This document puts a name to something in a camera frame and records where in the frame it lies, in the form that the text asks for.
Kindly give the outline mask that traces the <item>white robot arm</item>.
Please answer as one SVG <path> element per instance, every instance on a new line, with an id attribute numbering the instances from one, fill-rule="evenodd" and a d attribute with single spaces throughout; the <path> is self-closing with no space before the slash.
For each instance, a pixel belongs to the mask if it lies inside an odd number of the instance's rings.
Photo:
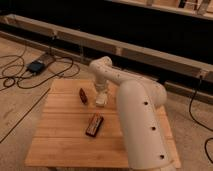
<path id="1" fill-rule="evenodd" d="M 108 56 L 89 64 L 95 76 L 96 105 L 108 101 L 108 83 L 118 86 L 116 105 L 131 171 L 176 171 L 156 110 L 167 99 L 165 88 L 143 76 L 112 67 Z"/>

